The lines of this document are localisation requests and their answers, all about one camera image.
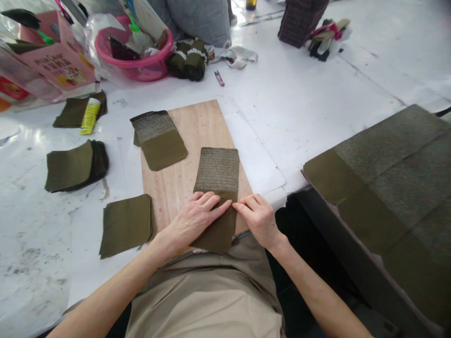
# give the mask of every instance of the pink box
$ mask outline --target pink box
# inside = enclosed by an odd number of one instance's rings
[[[56,43],[31,52],[17,55],[64,91],[70,91],[94,82],[94,66],[83,56],[83,47],[75,40],[69,23],[58,11],[37,14],[41,20],[39,30]],[[55,34],[52,27],[59,29]],[[20,26],[19,38],[34,44],[44,44],[41,36],[33,29]]]

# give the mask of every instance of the dark floor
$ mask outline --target dark floor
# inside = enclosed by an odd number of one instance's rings
[[[276,212],[276,222],[299,255],[345,302],[364,302],[295,196],[288,198],[287,207]],[[269,252],[266,254],[284,312],[287,337],[325,337],[285,270]]]

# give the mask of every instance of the hand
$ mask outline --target hand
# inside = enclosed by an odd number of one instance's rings
[[[159,238],[169,241],[173,255],[188,247],[232,204],[232,200],[228,200],[212,210],[220,200],[214,192],[195,192],[191,195],[170,225],[158,234]]]
[[[271,251],[283,241],[283,235],[276,224],[274,209],[259,194],[244,197],[232,204],[244,218],[250,231],[262,247]]]

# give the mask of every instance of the beige pants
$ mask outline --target beige pants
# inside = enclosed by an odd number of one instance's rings
[[[252,235],[225,255],[199,253],[158,270],[141,292],[132,303],[128,338],[228,337],[249,331],[284,336],[271,268]]]

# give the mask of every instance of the wooden board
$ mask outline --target wooden board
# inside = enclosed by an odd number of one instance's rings
[[[168,111],[181,135],[188,156],[160,171],[151,171],[141,151],[144,193],[152,198],[157,231],[168,226],[193,193],[201,148],[235,148],[216,100]],[[240,163],[238,199],[252,194]],[[238,215],[235,234],[248,229]]]

